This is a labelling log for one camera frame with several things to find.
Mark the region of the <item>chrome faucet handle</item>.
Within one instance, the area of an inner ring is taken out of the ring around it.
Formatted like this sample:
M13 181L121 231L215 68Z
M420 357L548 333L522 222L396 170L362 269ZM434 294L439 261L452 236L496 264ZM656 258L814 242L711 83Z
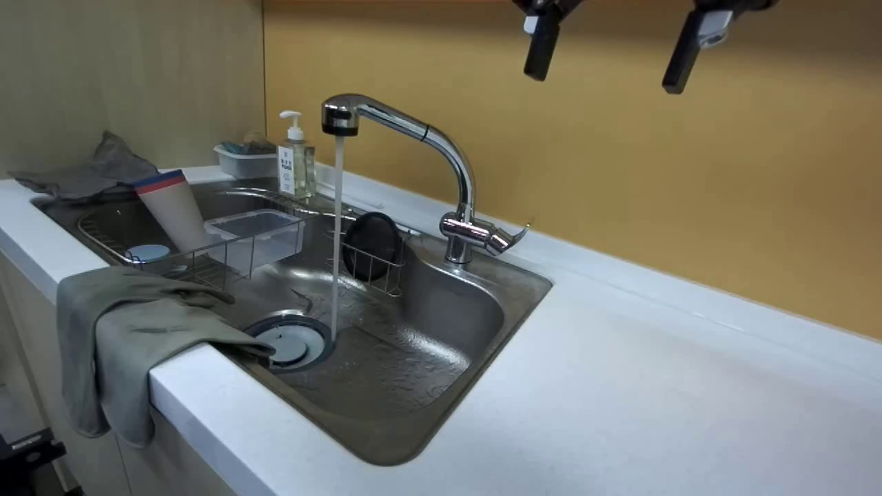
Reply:
M493 222L457 218L452 213L441 218L439 229L450 239L450 247L456 255L463 255L468 246L486 247L490 254L505 254L527 235L527 229L522 229L519 235L511 235Z

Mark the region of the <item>chrome faucet spout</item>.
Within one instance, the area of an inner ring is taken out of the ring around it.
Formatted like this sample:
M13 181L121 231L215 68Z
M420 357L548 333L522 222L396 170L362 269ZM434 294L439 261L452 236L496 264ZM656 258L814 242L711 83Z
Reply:
M333 138L357 138L362 130L362 122L369 119L403 138L412 138L434 151L439 151L457 185L457 202L450 213L452 220L471 220L475 214L475 180L468 170L467 156L452 144L450 136L436 130L434 123L420 122L417 116L408 116L406 111L396 111L376 97L366 94L333 94L322 101L322 131Z

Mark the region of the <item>running water stream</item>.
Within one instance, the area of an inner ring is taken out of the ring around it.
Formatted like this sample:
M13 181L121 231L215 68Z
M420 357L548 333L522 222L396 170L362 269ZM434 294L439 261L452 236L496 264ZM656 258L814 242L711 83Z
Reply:
M340 338L340 275L341 275L341 191L344 191L344 138L333 144L333 258L330 258L330 341Z

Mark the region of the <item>black round scrubber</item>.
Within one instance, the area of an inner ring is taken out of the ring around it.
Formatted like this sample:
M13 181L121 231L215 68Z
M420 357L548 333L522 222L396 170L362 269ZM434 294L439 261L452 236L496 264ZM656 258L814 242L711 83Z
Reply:
M383 213L366 213L344 235L341 261L359 280L377 280L399 261L403 236Z

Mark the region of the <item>clear soap dispenser bottle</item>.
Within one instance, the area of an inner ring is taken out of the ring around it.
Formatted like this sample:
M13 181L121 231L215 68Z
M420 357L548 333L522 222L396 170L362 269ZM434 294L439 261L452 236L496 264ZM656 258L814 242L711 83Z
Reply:
M297 111L282 111L288 122L285 144L279 147L279 191L307 202L314 195L314 148L307 144Z

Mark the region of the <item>white sponge tray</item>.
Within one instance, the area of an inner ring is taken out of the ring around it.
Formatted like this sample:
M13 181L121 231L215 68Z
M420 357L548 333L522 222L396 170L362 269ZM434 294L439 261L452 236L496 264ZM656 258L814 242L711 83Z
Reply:
M235 180L266 180L275 174L272 147L245 147L224 141L215 147L219 166Z

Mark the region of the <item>stainless steel sink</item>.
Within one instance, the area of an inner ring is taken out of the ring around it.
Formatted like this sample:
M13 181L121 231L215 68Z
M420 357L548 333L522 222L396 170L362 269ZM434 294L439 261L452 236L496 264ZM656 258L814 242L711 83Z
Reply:
M219 313L245 333L275 312L314 316L330 330L333 205L328 199L295 205L260 185L219 181L201 185L195 205L205 222L252 209L300 214L303 247L241 275L209 254L209 235L206 246L180 251L135 193L44 199L38 209L93 247L106 258L103 268L135 268L226 293L230 304ZM354 454L380 465L421 451L552 290L547 278L487 255L456 268L441 239L399 225L396 231L399 294L369 290L351 278L341 261L340 338L322 360L282 373L271 368L267 357L213 344ZM142 242L162 242L170 254L132 264L128 247Z

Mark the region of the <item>clear plastic container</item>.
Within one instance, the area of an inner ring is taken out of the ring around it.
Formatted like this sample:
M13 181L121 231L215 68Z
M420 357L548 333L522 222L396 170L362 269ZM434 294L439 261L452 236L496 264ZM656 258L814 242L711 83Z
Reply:
M252 209L205 222L209 254L241 275L295 255L303 247L303 225L300 214L279 209Z

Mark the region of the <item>sink drain cover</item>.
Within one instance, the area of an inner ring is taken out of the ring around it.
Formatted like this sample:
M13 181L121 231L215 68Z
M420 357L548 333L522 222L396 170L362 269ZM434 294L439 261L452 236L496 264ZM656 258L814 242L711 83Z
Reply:
M267 313L248 333L271 346L267 366L282 373L307 368L333 351L328 324L295 312Z

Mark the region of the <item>white tube with red band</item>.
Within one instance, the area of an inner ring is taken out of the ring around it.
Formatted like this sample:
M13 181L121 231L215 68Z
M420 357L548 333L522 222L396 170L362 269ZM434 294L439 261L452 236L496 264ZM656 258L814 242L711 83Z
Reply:
M183 170L147 177L135 193L180 251L206 246L205 218Z

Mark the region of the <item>grey cloth at back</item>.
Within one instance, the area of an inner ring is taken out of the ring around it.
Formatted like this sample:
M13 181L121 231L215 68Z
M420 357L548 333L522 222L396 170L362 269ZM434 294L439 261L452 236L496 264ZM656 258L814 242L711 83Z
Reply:
M13 180L53 199L85 202L107 191L131 187L132 181L155 174L155 163L135 154L121 136L106 130L85 163L51 174L13 170Z

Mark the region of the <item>blue round lid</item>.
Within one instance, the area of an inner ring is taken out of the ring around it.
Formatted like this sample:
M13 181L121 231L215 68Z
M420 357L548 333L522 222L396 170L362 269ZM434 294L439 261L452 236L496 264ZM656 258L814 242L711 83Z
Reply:
M162 242L142 242L142 246L128 247L128 255L132 264L151 264L151 261L165 258L168 254L170 254L170 247Z

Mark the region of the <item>grey cloth on sink edge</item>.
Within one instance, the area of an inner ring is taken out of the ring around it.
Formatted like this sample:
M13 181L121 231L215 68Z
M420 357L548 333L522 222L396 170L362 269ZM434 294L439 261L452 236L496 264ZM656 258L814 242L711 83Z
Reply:
M114 430L131 446L148 446L155 366L195 344L267 357L267 344L219 313L224 304L230 294L221 290L135 268L63 278L56 330L68 425L85 439Z

